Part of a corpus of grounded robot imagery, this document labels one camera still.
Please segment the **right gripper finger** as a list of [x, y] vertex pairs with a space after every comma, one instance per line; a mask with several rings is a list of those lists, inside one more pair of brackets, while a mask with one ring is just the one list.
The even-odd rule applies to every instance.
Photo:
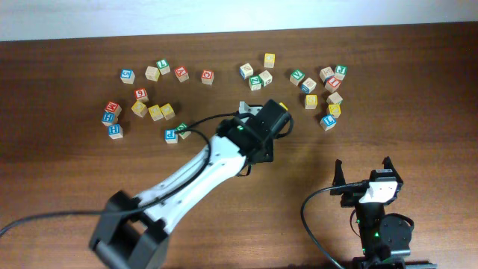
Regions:
[[387, 156], [383, 159], [382, 164], [383, 164], [383, 167], [385, 169], [391, 170], [393, 173], [397, 172], [396, 169], [394, 168], [394, 165], [392, 164], [392, 161], [391, 161], [389, 156]]
[[345, 185], [346, 181], [344, 178], [344, 172], [342, 169], [342, 161], [340, 159], [337, 159], [335, 161], [335, 172], [334, 172], [334, 178], [332, 185], [333, 186], [342, 186]]

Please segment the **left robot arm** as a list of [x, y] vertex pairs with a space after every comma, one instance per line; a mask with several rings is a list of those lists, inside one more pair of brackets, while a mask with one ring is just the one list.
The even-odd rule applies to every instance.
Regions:
[[262, 106], [241, 103], [233, 118], [218, 125], [202, 151], [174, 174], [134, 197], [123, 191], [114, 194], [89, 248], [108, 268], [160, 268], [179, 221], [243, 168], [273, 161], [274, 141], [289, 135], [293, 127], [291, 114], [272, 99]]

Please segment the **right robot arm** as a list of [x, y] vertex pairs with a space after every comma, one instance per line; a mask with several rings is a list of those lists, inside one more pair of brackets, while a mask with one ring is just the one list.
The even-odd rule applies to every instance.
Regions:
[[362, 257], [352, 260], [354, 268], [437, 268], [431, 262], [410, 262], [410, 242], [414, 221], [402, 214], [385, 212], [385, 207], [397, 199], [403, 180], [389, 157], [383, 168], [370, 172], [361, 182], [346, 183], [342, 161], [335, 161], [331, 195], [341, 196], [341, 207], [352, 208], [358, 224]]

